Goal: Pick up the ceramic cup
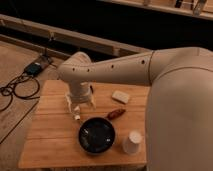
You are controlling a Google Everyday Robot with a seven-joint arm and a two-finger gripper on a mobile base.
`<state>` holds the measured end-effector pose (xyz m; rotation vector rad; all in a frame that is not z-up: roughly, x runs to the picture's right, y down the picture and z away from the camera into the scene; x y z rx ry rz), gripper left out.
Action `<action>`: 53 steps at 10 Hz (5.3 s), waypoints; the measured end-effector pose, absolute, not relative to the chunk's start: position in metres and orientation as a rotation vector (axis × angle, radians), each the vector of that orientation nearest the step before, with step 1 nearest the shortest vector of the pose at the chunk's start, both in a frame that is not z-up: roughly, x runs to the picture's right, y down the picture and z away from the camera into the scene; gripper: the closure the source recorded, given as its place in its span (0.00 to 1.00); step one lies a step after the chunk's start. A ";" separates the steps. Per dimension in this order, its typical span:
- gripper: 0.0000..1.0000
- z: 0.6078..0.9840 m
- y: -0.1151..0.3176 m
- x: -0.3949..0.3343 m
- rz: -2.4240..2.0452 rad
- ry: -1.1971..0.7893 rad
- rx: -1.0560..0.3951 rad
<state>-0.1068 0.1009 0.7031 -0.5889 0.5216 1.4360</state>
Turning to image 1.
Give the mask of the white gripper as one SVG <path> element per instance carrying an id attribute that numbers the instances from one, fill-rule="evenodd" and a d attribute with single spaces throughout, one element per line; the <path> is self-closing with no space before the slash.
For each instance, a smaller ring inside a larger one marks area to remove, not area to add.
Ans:
<path id="1" fill-rule="evenodd" d="M 80 92 L 77 94 L 69 92 L 65 95 L 65 97 L 68 103 L 68 109 L 70 114 L 73 114 L 73 109 L 75 107 L 83 103 L 86 103 L 89 107 L 96 109 L 96 103 L 91 90 L 88 90 L 87 92 Z"/>

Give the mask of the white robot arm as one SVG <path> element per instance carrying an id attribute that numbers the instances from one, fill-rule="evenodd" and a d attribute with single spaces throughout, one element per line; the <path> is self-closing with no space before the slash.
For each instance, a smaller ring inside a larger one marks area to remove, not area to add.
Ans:
<path id="1" fill-rule="evenodd" d="M 101 62 L 77 52 L 58 74 L 74 103 L 90 99 L 91 82 L 148 86 L 148 171 L 213 171 L 213 50 L 153 50 Z"/>

